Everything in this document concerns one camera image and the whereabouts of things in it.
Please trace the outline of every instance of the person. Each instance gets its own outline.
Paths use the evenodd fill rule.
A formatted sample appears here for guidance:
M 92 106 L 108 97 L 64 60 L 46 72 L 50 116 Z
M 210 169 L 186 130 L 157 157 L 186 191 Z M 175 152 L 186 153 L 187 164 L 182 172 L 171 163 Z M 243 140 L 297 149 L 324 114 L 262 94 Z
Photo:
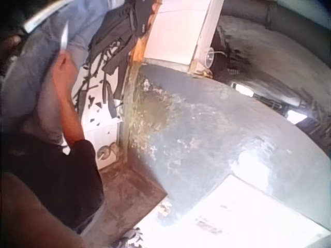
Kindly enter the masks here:
M 82 234 L 103 207 L 104 195 L 95 151 L 84 138 L 83 128 L 72 104 L 71 89 L 76 76 L 77 68 L 70 54 L 60 51 L 51 77 L 63 136 L 70 148 L 69 155 L 63 153 L 61 145 L 47 143 L 21 132 L 21 129 L 1 135 L 2 230 L 4 233 L 17 230 L 15 232 L 20 237 L 27 237 L 22 238 L 24 241 L 31 241 L 35 237 L 27 234 L 42 233 L 41 226 L 51 225 L 37 227 L 38 221 L 34 221 L 33 216 L 36 219 L 45 216 L 43 219 L 55 223 L 55 226 L 64 225 L 64 229 L 70 228 Z M 8 237 L 9 243 L 20 240 L 16 235 L 8 234 L 5 237 Z

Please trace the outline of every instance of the white panel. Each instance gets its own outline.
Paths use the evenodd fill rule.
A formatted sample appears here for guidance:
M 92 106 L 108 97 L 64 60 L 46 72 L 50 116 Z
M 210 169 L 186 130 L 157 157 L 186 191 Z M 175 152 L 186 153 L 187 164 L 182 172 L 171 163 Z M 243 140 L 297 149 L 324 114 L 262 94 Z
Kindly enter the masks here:
M 210 0 L 163 0 L 158 13 L 179 10 L 207 10 Z
M 198 39 L 194 59 L 205 65 L 205 58 L 212 43 L 224 0 L 211 0 L 208 12 Z
M 95 72 L 99 59 L 100 55 L 98 55 L 95 61 L 92 63 L 92 73 Z M 103 104 L 102 102 L 102 84 L 100 84 L 100 81 L 103 80 L 104 76 L 104 72 L 101 70 L 103 65 L 104 62 L 101 63 L 97 76 L 91 78 L 90 80 L 90 88 L 94 86 L 96 86 L 96 88 L 92 88 L 87 92 L 81 122 L 84 130 L 85 139 L 92 143 L 96 153 L 102 146 L 110 146 L 111 143 L 116 142 L 118 122 L 120 121 L 118 118 L 111 118 L 108 110 L 108 102 L 106 102 L 106 104 Z M 88 70 L 81 67 L 76 83 L 72 89 L 72 96 L 74 96 L 75 93 L 78 91 L 78 89 L 82 85 L 84 77 L 87 75 Z M 113 92 L 117 87 L 117 79 L 118 69 L 115 70 L 113 75 L 107 75 L 107 81 L 111 84 Z M 88 108 L 89 96 L 94 97 L 94 101 L 90 108 Z M 101 103 L 102 108 L 99 108 L 96 105 L 97 102 Z M 113 152 L 111 152 L 111 155 L 105 160 L 96 159 L 98 169 L 104 168 L 115 161 L 116 156 Z
M 158 13 L 149 36 L 145 57 L 189 65 L 206 10 Z

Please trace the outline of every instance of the stain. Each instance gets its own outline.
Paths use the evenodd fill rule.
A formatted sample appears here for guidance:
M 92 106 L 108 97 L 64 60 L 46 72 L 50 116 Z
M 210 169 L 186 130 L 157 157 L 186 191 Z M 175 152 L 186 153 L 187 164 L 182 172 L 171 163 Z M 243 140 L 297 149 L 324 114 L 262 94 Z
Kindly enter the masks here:
M 149 154 L 155 160 L 157 149 L 149 146 L 149 139 L 153 133 L 163 131 L 174 124 L 176 120 L 172 107 L 174 97 L 138 75 L 133 100 L 135 104 L 131 118 L 130 147 L 136 149 L 138 153 Z

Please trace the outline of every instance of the blue jeans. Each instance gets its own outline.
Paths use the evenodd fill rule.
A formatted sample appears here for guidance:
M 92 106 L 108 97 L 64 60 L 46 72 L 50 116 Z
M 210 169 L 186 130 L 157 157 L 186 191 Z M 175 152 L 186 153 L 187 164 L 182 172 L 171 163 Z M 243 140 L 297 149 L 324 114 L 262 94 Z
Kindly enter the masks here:
M 105 14 L 124 0 L 109 2 L 76 0 L 50 16 L 30 35 L 2 85 L 2 132 L 21 131 L 48 143 L 62 143 L 58 99 L 51 80 L 62 31 L 68 20 L 67 50 L 80 68 Z

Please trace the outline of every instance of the hand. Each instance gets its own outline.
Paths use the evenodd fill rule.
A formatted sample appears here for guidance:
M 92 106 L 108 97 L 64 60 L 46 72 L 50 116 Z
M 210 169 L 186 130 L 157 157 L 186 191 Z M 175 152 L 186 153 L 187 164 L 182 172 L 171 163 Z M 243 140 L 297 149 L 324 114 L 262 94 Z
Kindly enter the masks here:
M 59 100 L 71 99 L 71 89 L 78 71 L 67 51 L 60 51 L 53 68 L 52 79 Z

